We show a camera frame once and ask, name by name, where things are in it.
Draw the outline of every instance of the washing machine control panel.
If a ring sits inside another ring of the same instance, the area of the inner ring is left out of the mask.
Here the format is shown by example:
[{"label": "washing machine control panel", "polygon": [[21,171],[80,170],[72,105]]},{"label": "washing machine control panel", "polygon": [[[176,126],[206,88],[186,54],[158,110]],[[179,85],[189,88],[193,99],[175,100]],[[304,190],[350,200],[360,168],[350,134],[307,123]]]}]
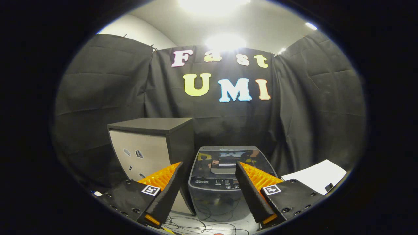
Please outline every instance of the washing machine control panel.
[{"label": "washing machine control panel", "polygon": [[192,176],[190,184],[203,189],[240,189],[237,178],[201,178]]}]

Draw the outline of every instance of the wrinkled fabric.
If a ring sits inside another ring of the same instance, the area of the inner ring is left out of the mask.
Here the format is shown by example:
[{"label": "wrinkled fabric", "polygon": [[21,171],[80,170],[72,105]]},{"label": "wrinkled fabric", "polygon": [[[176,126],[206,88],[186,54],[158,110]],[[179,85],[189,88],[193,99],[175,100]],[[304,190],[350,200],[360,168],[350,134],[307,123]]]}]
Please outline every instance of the wrinkled fabric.
[{"label": "wrinkled fabric", "polygon": [[[193,50],[184,66],[174,52]],[[205,62],[206,46],[152,48],[119,36],[96,35],[69,65],[56,99],[52,133],[70,165],[111,185],[125,177],[107,124],[136,118],[193,118],[195,151],[202,146],[257,146],[281,176],[328,159],[351,170],[362,153],[366,106],[359,75],[325,35],[306,35],[278,56],[241,48]],[[236,54],[250,64],[241,65]],[[267,68],[257,64],[262,55]],[[209,73],[202,96],[185,92],[183,76]],[[246,78],[250,101],[220,102],[221,79]],[[267,80],[260,100],[256,79]]]}]

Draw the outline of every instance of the orange gripper pad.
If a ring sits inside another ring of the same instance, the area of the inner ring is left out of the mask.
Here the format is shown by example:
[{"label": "orange gripper pad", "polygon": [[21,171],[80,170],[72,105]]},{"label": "orange gripper pad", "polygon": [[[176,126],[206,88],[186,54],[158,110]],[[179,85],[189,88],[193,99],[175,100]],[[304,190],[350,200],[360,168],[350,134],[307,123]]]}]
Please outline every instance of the orange gripper pad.
[{"label": "orange gripper pad", "polygon": [[138,183],[159,187],[161,188],[161,191],[163,191],[179,164],[180,162],[168,166],[162,170],[159,170],[149,175],[148,177],[145,177],[142,180],[138,181]]},{"label": "orange gripper pad", "polygon": [[274,177],[270,175],[269,173],[259,170],[253,166],[247,165],[243,162],[240,162],[240,164],[244,168],[248,177],[251,179],[252,184],[255,186],[255,188],[257,189],[259,193],[260,193],[261,188],[263,187],[267,187],[273,184],[278,184],[278,183],[283,182],[283,180],[277,177]]}]

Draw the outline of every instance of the white wall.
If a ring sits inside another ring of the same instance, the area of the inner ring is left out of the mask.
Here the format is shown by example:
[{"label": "white wall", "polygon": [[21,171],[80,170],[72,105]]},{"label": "white wall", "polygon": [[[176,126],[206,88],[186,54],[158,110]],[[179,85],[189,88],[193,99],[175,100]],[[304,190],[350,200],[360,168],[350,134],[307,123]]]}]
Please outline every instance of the white wall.
[{"label": "white wall", "polygon": [[177,46],[158,29],[133,15],[124,15],[118,18],[102,29],[100,34],[113,34],[122,37],[126,34],[126,38],[149,46],[154,44],[153,47],[159,50]]}]

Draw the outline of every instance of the cabinet top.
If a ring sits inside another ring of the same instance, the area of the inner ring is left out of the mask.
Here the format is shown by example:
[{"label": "cabinet top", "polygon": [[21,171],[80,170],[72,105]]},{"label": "cabinet top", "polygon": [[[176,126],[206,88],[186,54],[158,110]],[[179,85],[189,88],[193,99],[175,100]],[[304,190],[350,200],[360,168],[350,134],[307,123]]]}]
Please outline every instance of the cabinet top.
[{"label": "cabinet top", "polygon": [[109,130],[127,130],[138,133],[170,134],[191,122],[192,118],[138,118],[108,124]]}]

